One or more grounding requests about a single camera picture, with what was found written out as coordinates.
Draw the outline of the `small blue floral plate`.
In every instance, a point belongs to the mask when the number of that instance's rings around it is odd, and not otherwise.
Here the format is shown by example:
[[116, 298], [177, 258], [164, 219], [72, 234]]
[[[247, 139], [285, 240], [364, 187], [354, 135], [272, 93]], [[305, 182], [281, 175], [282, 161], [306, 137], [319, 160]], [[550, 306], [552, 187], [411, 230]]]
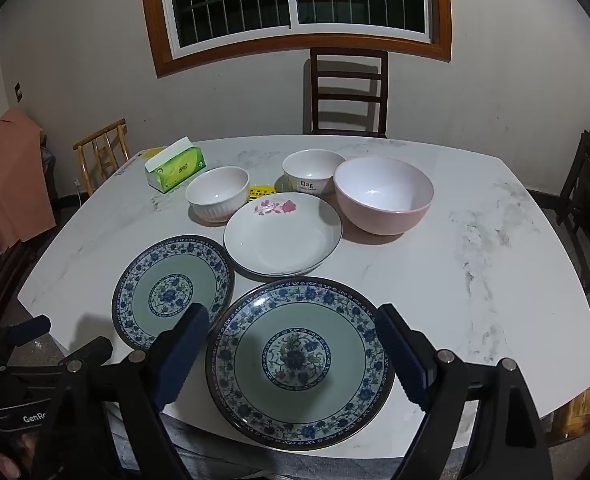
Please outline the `small blue floral plate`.
[[214, 326], [230, 306], [234, 271], [225, 249], [211, 238], [179, 235], [146, 248], [120, 275], [112, 320], [120, 339], [146, 350], [170, 330], [191, 304], [200, 304]]

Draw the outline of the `large blue floral plate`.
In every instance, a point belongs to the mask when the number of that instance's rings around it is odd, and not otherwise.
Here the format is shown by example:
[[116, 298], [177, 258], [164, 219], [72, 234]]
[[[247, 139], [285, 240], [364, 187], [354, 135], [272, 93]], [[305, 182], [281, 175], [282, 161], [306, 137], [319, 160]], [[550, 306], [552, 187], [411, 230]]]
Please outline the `large blue floral plate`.
[[269, 448], [312, 451], [350, 438], [395, 380], [375, 315], [365, 296], [326, 278], [255, 288], [208, 343], [211, 398], [231, 426]]

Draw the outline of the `white plate pink roses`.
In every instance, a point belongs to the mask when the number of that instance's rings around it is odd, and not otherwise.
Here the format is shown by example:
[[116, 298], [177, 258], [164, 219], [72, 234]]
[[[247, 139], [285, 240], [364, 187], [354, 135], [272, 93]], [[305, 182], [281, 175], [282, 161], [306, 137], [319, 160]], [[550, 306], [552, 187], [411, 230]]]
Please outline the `white plate pink roses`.
[[306, 274], [326, 259], [343, 237], [343, 224], [325, 200], [301, 193], [257, 198], [225, 226], [223, 244], [241, 269], [265, 278]]

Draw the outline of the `white ribbed bowl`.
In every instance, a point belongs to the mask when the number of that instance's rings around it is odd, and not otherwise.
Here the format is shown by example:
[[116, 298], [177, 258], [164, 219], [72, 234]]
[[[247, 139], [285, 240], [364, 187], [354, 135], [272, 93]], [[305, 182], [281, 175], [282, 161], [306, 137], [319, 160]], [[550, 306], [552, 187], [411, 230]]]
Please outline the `white ribbed bowl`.
[[226, 222], [248, 200], [249, 174], [241, 167], [219, 167], [193, 180], [185, 198], [197, 218], [209, 223]]

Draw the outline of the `large pink bowl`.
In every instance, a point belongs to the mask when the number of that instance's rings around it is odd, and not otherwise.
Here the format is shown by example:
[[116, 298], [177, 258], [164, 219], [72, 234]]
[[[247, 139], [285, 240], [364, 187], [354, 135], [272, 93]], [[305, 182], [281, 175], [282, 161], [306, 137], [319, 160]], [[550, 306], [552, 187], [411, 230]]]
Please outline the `large pink bowl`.
[[417, 226], [432, 205], [429, 177], [402, 160], [363, 156], [342, 162], [333, 176], [339, 208], [362, 231], [397, 236]]

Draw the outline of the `white bowl with Dog text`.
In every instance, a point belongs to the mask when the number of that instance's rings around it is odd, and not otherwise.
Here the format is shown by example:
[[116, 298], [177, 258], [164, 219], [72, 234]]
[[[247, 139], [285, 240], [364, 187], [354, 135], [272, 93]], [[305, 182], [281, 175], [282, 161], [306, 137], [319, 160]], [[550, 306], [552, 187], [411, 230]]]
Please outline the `white bowl with Dog text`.
[[345, 161], [341, 154], [311, 148], [287, 156], [282, 169], [294, 191], [324, 196], [334, 192], [335, 171]]

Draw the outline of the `pink cloth on chair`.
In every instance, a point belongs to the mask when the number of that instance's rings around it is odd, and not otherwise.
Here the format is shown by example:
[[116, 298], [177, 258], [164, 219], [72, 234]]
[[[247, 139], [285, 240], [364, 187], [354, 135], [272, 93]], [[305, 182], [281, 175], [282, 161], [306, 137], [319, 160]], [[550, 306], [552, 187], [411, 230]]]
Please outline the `pink cloth on chair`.
[[41, 133], [19, 108], [0, 117], [0, 252], [56, 226], [42, 165]]

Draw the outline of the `green tissue box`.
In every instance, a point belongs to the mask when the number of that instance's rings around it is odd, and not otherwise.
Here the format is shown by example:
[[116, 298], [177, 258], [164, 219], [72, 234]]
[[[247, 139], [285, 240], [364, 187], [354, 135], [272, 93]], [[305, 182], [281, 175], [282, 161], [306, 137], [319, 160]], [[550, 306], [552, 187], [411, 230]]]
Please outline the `green tissue box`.
[[151, 188], [167, 193], [205, 167], [202, 150], [184, 136], [149, 158], [144, 173]]

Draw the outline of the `bamboo chair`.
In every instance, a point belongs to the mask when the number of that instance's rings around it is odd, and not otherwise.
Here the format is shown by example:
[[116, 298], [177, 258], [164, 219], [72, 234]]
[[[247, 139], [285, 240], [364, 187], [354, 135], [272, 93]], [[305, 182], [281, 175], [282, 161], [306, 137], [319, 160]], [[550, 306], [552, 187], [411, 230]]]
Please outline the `bamboo chair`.
[[89, 196], [128, 162], [126, 133], [127, 122], [122, 118], [73, 144], [72, 150], [82, 172], [82, 185]]

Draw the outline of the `yellow round warning sticker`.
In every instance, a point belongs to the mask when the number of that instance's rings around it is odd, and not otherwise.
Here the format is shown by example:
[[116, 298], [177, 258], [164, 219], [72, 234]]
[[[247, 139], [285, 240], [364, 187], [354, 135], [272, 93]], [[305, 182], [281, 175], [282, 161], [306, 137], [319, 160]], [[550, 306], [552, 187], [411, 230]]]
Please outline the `yellow round warning sticker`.
[[257, 200], [275, 193], [275, 188], [271, 185], [253, 185], [248, 190], [248, 199]]

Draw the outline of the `window with wooden frame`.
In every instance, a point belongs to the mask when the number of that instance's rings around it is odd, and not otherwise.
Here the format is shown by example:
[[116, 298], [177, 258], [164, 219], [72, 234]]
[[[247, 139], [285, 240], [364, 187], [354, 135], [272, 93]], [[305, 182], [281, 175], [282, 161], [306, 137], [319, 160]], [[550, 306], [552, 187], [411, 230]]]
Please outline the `window with wooden frame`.
[[449, 62], [451, 0], [142, 0], [157, 76], [282, 50], [370, 49]]

